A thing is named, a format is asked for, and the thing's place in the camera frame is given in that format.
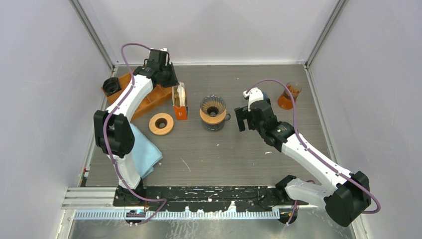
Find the amber glass carafe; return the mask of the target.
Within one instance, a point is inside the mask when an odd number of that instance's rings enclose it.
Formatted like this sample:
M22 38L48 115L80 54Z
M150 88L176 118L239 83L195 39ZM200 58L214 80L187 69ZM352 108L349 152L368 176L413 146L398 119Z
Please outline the amber glass carafe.
M293 108L293 103L296 102L299 93L302 91L300 83L289 82L287 84L288 89L278 98L278 106L285 110L290 110Z

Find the clear glass mug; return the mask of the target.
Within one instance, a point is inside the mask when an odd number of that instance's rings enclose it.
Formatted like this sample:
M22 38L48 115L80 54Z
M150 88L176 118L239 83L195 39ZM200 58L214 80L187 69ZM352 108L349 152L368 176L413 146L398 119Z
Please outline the clear glass mug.
M202 124L203 124L203 127L208 131L219 131L224 127L225 122L230 119L231 119L231 115L230 113L227 113L223 121L218 124L209 124L205 121L203 121Z

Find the orange coffee filter box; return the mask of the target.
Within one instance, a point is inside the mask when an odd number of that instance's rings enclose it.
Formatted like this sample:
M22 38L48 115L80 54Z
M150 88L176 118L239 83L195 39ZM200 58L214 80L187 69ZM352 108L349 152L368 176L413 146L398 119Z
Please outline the orange coffee filter box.
M173 105L176 120L187 120L188 119L188 103L186 94L186 106L177 108Z

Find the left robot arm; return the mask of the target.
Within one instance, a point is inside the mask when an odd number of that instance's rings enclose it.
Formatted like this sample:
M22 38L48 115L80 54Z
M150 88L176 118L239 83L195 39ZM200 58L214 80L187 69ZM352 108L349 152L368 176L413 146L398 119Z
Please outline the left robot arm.
M94 113L94 130L96 145L113 163L125 198L138 206L145 200L145 192L132 156L136 137L130 121L140 103L156 86L172 87L179 81L167 48L151 48L149 57L142 66L130 71L130 76L131 80L119 98L105 111Z

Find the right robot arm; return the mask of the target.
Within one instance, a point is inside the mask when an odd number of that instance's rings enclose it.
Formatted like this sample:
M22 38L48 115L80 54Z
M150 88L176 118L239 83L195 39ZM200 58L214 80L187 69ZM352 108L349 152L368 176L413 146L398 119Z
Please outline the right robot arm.
M298 162L320 182L316 185L286 176L276 184L276 197L281 204L299 200L318 206L342 227L349 226L371 205L368 177L334 163L296 133L293 125L279 121L269 99L234 111L240 131L246 128L257 131L267 145Z

